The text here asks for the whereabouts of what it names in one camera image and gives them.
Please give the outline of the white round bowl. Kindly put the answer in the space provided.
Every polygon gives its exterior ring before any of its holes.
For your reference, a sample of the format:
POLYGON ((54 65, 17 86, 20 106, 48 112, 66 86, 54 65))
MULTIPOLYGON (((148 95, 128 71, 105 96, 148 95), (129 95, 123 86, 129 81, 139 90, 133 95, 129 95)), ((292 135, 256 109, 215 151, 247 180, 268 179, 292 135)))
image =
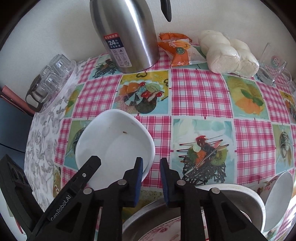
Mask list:
POLYGON ((260 193, 265 205, 264 232, 270 231, 283 218, 292 197, 293 178, 288 171, 272 178, 260 193))

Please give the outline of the white square ceramic bowl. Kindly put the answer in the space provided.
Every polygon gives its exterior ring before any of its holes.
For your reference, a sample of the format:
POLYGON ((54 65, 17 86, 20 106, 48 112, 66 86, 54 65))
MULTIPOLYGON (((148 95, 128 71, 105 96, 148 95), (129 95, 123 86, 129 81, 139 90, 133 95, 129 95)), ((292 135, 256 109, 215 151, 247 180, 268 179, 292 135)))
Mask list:
POLYGON ((143 159, 143 174, 148 175, 156 154, 151 134, 135 117, 119 109, 110 109, 94 118, 79 137, 75 161, 81 168, 91 156, 98 156, 101 166, 88 181, 94 190, 108 187, 143 159))

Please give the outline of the red rimmed patterned bowl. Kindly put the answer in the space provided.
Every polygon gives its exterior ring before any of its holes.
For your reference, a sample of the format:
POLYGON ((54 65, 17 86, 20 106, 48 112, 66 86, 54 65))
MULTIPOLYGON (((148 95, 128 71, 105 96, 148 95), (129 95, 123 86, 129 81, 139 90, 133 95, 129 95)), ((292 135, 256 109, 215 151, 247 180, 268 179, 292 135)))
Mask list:
POLYGON ((252 189, 230 183, 209 184, 196 188, 209 191, 218 188, 242 212, 248 215, 253 225, 263 232, 266 223, 265 205, 259 195, 252 189))

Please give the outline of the grey metal round tray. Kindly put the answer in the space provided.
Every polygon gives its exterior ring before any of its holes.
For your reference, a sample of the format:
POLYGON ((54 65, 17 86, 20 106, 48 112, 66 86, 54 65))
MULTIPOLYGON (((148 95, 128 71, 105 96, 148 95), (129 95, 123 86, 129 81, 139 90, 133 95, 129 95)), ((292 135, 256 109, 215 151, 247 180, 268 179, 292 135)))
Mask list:
POLYGON ((122 225, 122 240, 139 240, 153 228, 180 216, 180 208, 167 207, 163 198, 158 199, 133 214, 122 225))

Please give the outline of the floral pink rimmed plate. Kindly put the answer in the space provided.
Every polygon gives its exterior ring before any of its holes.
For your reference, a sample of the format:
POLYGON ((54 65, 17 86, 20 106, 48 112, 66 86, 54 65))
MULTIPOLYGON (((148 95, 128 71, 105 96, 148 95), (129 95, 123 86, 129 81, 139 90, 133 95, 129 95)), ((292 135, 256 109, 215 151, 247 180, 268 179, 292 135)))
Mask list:
POLYGON ((173 218, 158 225, 143 235, 139 240, 181 240, 181 217, 173 218))

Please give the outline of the checkered fruit pattern tablecloth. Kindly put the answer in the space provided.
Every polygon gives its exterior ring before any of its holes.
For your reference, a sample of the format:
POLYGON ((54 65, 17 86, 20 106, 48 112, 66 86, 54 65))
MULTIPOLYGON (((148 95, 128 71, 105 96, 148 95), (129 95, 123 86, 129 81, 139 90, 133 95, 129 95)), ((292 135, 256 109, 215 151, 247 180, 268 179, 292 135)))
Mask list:
POLYGON ((81 133, 111 108, 134 116, 154 139, 148 190, 162 186, 162 157, 197 185, 233 182, 258 193, 271 189, 274 176, 295 174, 295 99, 286 74, 267 85, 256 76, 214 74, 206 63, 172 68, 161 51, 154 66, 135 74, 120 73, 107 54, 89 58, 78 63, 75 84, 54 122, 54 195, 77 172, 81 133))

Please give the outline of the white round tray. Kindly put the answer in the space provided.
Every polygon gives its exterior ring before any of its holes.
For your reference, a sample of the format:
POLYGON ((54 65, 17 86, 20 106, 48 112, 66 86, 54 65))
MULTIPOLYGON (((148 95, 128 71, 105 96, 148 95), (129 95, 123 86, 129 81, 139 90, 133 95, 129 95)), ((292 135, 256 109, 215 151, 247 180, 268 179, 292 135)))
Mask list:
POLYGON ((51 110, 54 105, 66 95, 67 91, 73 85, 77 71, 77 63, 75 60, 72 60, 71 63, 74 64, 74 68, 63 78, 61 85, 57 88, 56 92, 49 98, 49 100, 43 104, 39 113, 46 113, 51 110))

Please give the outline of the clear drinking glass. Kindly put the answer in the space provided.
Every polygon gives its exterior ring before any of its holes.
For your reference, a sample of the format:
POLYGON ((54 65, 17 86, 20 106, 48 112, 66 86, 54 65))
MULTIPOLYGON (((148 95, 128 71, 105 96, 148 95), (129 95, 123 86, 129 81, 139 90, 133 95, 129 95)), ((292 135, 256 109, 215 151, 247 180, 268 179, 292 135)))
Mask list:
POLYGON ((72 69, 72 62, 63 54, 56 55, 49 63, 49 66, 60 77, 66 76, 72 69))
POLYGON ((62 82, 62 78, 49 66, 45 66, 41 70, 40 77, 41 87, 46 90, 49 95, 54 94, 62 82))

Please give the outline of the clear glass mug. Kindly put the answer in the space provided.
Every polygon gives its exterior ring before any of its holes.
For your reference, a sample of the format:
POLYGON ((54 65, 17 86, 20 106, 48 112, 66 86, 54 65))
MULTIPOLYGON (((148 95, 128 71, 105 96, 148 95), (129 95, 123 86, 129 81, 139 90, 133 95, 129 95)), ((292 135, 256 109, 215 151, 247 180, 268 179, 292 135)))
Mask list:
POLYGON ((267 43, 260 58, 258 79, 268 85, 288 86, 292 82, 287 61, 271 43, 267 43))

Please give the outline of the bag of white buns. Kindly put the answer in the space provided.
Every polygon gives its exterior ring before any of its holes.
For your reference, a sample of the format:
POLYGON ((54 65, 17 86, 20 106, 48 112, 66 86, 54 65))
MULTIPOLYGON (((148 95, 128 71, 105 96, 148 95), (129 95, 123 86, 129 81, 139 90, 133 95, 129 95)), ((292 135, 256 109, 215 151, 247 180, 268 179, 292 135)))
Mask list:
POLYGON ((199 34, 198 43, 213 73, 234 73, 250 78, 259 70, 258 60, 241 40, 228 39, 218 31, 203 30, 199 34))

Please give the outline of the orange snack packet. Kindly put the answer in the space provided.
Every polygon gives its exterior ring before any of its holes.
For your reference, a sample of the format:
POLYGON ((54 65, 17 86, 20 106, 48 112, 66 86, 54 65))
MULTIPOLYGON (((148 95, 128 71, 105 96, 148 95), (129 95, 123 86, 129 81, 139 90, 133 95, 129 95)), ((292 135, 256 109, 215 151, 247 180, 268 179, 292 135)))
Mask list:
POLYGON ((205 63, 206 59, 192 45, 192 39, 180 33, 160 33, 158 46, 169 56, 172 67, 205 63))

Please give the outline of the stainless steel thermos jug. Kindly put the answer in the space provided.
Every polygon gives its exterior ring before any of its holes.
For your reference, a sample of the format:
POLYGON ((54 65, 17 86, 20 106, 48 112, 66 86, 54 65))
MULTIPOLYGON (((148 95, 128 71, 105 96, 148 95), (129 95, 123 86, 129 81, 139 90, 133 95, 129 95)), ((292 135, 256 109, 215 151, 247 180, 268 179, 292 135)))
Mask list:
POLYGON ((136 73, 159 60, 152 14, 146 1, 90 1, 93 26, 122 73, 136 73))

